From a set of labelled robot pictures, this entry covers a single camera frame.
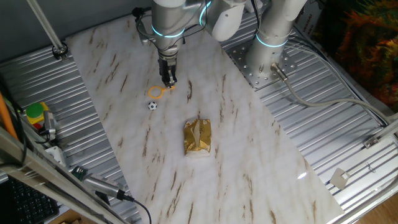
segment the small soccer ball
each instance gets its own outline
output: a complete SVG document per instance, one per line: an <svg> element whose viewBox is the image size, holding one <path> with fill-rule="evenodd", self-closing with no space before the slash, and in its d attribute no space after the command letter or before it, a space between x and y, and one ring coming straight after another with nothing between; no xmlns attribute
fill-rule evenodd
<svg viewBox="0 0 398 224"><path fill-rule="evenodd" d="M155 102L148 103L148 108L150 110L156 110L157 104Z"/></svg>

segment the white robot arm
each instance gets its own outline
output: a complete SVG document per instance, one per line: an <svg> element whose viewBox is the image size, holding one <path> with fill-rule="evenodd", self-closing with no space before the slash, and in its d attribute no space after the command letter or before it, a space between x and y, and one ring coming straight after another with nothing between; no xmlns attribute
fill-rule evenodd
<svg viewBox="0 0 398 224"><path fill-rule="evenodd" d="M279 62L294 19L306 1L272 0L247 57L249 66L259 68L258 75L271 72L271 64ZM199 25L217 41L228 40L239 29L245 3L246 0L153 0L150 34L141 22L143 13L133 11L142 43L151 41L157 47L159 73L166 87L172 88L177 82L177 54L185 30Z"/></svg>

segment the metal grating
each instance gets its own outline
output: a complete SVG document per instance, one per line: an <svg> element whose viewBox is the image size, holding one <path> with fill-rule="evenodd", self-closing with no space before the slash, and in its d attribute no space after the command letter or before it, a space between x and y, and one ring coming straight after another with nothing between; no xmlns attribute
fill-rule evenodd
<svg viewBox="0 0 398 224"><path fill-rule="evenodd" d="M221 43L231 58L233 49L244 46L253 39L256 26L254 15L245 13L237 33ZM300 47L293 42L288 42L287 45ZM355 88L318 57L299 50L286 52L297 65L297 71L288 74L290 83L304 100L321 102L337 98L358 98ZM279 80L268 79L255 92L346 213L359 208L367 199L398 178L398 147L394 139L377 149L367 150L363 146L365 140L382 128L374 115L361 106L339 103L309 108L297 104L294 96ZM329 184L337 167L348 172L360 168L351 175L344 190ZM358 211L346 223L355 221L396 192L398 187Z"/></svg>
<svg viewBox="0 0 398 224"><path fill-rule="evenodd" d="M125 185L101 121L73 57L58 61L51 47L0 64L0 73L15 100L26 109L31 103L45 102L58 123L57 137L69 170L83 166ZM135 204L109 198L111 206L125 220L141 222Z"/></svg>

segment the crumpled gold wrapper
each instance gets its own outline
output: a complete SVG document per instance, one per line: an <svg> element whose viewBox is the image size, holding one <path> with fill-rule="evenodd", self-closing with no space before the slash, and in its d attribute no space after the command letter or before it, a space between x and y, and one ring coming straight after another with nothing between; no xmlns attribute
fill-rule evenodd
<svg viewBox="0 0 398 224"><path fill-rule="evenodd" d="M209 119L195 119L184 127L185 155L189 157L210 156L211 125Z"/></svg>

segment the metal mounting plate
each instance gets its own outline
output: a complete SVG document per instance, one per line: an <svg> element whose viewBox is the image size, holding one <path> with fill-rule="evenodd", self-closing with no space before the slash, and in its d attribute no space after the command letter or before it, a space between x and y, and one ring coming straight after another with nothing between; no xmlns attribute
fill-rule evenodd
<svg viewBox="0 0 398 224"><path fill-rule="evenodd" d="M246 54L250 47L252 46L253 40L240 44L232 49L228 50L229 57L241 71L245 79L250 83L253 88L261 88L266 84L272 83L274 80L279 79L275 73L265 74L259 73L258 69L251 68L246 65ZM286 75L295 72L297 65L294 60L292 60L289 55L283 51L282 52L283 64L279 65Z"/></svg>

